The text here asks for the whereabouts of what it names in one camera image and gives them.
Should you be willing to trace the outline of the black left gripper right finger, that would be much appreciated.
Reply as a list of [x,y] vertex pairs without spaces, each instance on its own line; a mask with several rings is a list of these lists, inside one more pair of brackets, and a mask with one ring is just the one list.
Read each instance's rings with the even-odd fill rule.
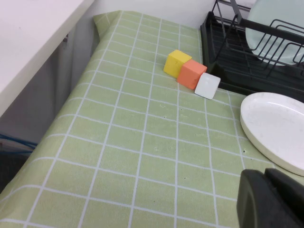
[[267,168],[265,177],[270,181],[274,192],[278,195],[285,211],[299,228],[304,227],[304,186],[283,172]]

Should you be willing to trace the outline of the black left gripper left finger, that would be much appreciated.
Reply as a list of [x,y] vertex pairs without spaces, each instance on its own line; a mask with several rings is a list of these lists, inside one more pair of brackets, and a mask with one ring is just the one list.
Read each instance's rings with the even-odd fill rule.
[[270,181],[258,170],[241,172],[237,195],[237,218],[241,228],[295,228]]

